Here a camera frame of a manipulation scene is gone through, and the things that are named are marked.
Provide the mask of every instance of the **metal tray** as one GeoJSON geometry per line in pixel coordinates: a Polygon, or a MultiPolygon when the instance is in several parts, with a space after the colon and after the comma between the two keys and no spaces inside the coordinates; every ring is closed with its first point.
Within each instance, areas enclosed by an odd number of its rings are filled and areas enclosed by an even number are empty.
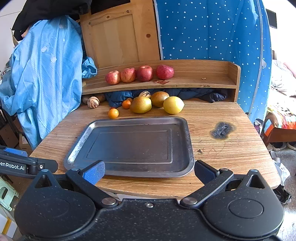
{"type": "Polygon", "coordinates": [[[181,177],[194,166],[187,121],[181,117],[96,120],[64,160],[66,169],[83,169],[103,160],[106,175],[181,177]]]}

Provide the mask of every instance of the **black stain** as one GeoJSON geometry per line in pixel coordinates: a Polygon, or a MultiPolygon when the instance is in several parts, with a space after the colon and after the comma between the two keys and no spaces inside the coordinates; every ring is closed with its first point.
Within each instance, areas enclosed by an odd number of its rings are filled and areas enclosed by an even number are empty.
{"type": "Polygon", "coordinates": [[[227,135],[234,130],[234,127],[228,123],[220,122],[217,124],[216,129],[211,131],[211,134],[216,139],[225,139],[227,135]]]}

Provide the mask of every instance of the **polka dot curtain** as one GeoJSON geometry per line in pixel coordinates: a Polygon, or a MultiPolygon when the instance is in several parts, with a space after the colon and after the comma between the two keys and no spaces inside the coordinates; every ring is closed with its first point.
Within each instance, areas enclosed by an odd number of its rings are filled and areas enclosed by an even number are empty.
{"type": "Polygon", "coordinates": [[[239,65],[238,103],[252,122],[264,120],[272,55],[262,1],[155,1],[162,59],[209,59],[239,65]]]}

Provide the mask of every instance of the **bed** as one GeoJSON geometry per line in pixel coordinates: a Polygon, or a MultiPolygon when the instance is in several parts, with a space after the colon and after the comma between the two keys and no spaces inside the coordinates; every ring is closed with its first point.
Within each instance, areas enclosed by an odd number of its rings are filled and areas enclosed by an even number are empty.
{"type": "Polygon", "coordinates": [[[296,141],[296,78],[273,54],[271,87],[263,124],[263,141],[296,141]]]}

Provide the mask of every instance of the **wooden desk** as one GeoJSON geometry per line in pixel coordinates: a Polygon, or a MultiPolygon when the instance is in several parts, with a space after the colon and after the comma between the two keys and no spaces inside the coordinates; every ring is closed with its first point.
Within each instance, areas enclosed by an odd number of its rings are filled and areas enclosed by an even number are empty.
{"type": "MultiPolygon", "coordinates": [[[[280,184],[280,178],[263,141],[248,117],[237,103],[207,103],[199,99],[184,101],[185,107],[178,114],[188,122],[194,158],[201,159],[216,169],[227,167],[236,174],[246,174],[258,169],[271,187],[280,184]],[[217,123],[228,122],[235,127],[227,139],[212,138],[210,131],[217,123]]],[[[153,117],[167,114],[163,108],[152,108],[139,115],[118,108],[119,118],[153,117]]],[[[107,119],[109,105],[102,103],[96,109],[81,105],[62,120],[33,151],[33,157],[54,159],[59,164],[57,174],[65,173],[64,158],[81,134],[92,121],[107,119]]],[[[102,190],[134,196],[156,198],[182,198],[201,188],[203,184],[191,171],[178,178],[134,178],[105,176],[96,186],[102,190]]]]}

